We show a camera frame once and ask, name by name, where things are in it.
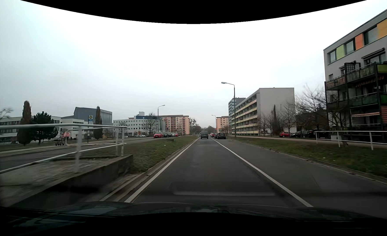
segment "grass median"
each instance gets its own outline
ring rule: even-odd
[[[131,174],[142,173],[147,171],[155,164],[164,160],[175,151],[179,150],[186,144],[196,140],[196,136],[175,137],[173,142],[169,139],[159,139],[150,142],[127,144],[124,146],[124,154],[133,154],[133,167]],[[100,149],[97,151],[82,153],[86,157],[113,156],[115,147]]]
[[[286,142],[275,139],[237,137],[238,141],[282,152],[313,158],[327,163],[347,167],[387,178],[387,149],[310,142]]]

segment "asphalt road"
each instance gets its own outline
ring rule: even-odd
[[[321,207],[387,218],[387,185],[230,139],[198,139],[151,178],[131,202]]]
[[[148,142],[148,141],[153,141],[153,140],[158,140],[158,139],[153,139],[153,138],[138,138],[138,139],[128,139],[125,140],[127,144],[133,144],[133,143],[141,143],[141,142]],[[99,147],[104,147],[108,146],[107,145],[91,145],[91,146],[82,146],[81,149],[90,149],[90,148],[99,148]],[[7,156],[7,157],[0,157],[0,170],[5,170],[8,168],[12,168],[15,166],[23,165],[26,163],[30,163],[33,161],[37,160],[42,160],[45,158],[51,158],[54,156],[58,156],[61,154],[65,153],[71,153],[75,152],[75,147],[65,147],[61,149],[55,149],[55,150],[50,150],[50,151],[41,151],[38,153],[28,153],[28,154],[19,154],[19,155],[14,155],[14,156]]]

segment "lamp post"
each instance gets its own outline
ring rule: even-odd
[[[217,116],[216,115],[213,115],[215,116],[215,130],[216,130],[216,133],[218,133],[218,129],[217,129]]]
[[[157,107],[157,129],[158,129],[157,132],[160,131],[159,107]]]
[[[227,83],[231,84],[234,87],[234,137],[236,138],[236,86],[232,83]]]

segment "apartment building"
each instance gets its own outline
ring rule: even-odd
[[[323,54],[329,126],[387,131],[387,9]],[[387,139],[384,134],[373,135],[377,141]],[[368,140],[369,135],[354,132],[353,136]]]
[[[217,132],[228,132],[228,116],[217,117]]]
[[[189,115],[159,115],[161,129],[165,132],[190,134]]]
[[[231,133],[234,134],[234,120],[239,135],[258,136],[268,133],[269,129],[258,131],[258,118],[272,115],[274,106],[277,114],[280,114],[294,102],[294,88],[259,88],[236,105],[235,114],[230,116]],[[296,132],[296,128],[291,128],[290,132]]]

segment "white railing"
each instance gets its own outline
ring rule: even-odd
[[[315,131],[314,134],[316,136],[316,143],[317,143],[317,140],[331,140],[331,141],[334,140],[334,139],[320,139],[317,137],[317,133],[326,133],[326,132],[336,132],[336,135],[338,138],[337,139],[338,140],[338,147],[341,147],[341,141],[343,141],[343,142],[369,143],[372,150],[373,150],[373,144],[387,144],[387,143],[373,142],[373,137],[371,136],[372,133],[387,133],[387,131],[356,131],[356,130],[352,130],[352,131]],[[339,135],[339,133],[343,133],[343,132],[368,132],[369,136],[370,136],[370,142],[354,141],[354,140],[341,140],[341,138],[340,138],[341,136]]]
[[[123,145],[125,144],[124,143],[124,139],[125,139],[124,135],[122,136],[122,143],[121,144],[118,143],[118,136],[116,135],[116,144],[114,144],[114,145],[110,145],[110,146],[106,146],[106,147],[97,147],[97,148],[92,148],[92,149],[81,150],[81,143],[82,143],[82,139],[83,139],[83,129],[90,129],[90,128],[82,128],[82,126],[94,127],[94,128],[91,128],[91,129],[96,129],[96,128],[117,128],[117,129],[120,128],[120,129],[123,129],[123,128],[127,128],[127,126],[75,124],[75,123],[60,123],[60,124],[57,124],[56,123],[56,124],[32,124],[32,125],[7,125],[7,126],[0,126],[0,129],[11,129],[11,128],[18,128],[18,129],[21,129],[21,128],[46,128],[46,127],[60,127],[60,126],[79,126],[79,128],[77,129],[78,130],[78,139],[77,139],[77,147],[76,147],[75,152],[66,153],[66,154],[54,156],[54,157],[51,157],[51,158],[42,159],[42,160],[39,160],[39,161],[34,161],[34,162],[31,162],[31,163],[19,165],[19,166],[16,166],[16,167],[5,169],[5,170],[0,170],[0,174],[6,173],[6,172],[9,172],[9,171],[12,171],[12,170],[21,169],[21,168],[26,167],[26,166],[30,166],[30,165],[35,165],[35,164],[40,164],[40,163],[43,163],[43,162],[51,161],[51,160],[54,160],[56,158],[65,157],[65,156],[68,156],[68,155],[71,155],[71,154],[75,154],[75,164],[74,164],[75,165],[74,166],[75,169],[74,169],[74,172],[78,173],[79,172],[79,167],[80,167],[80,162],[79,162],[80,154],[81,153],[85,153],[85,152],[89,152],[89,151],[93,151],[93,150],[103,149],[103,148],[116,147],[116,155],[118,155],[117,147],[118,146],[122,146],[122,148],[121,148],[121,156],[123,156]]]

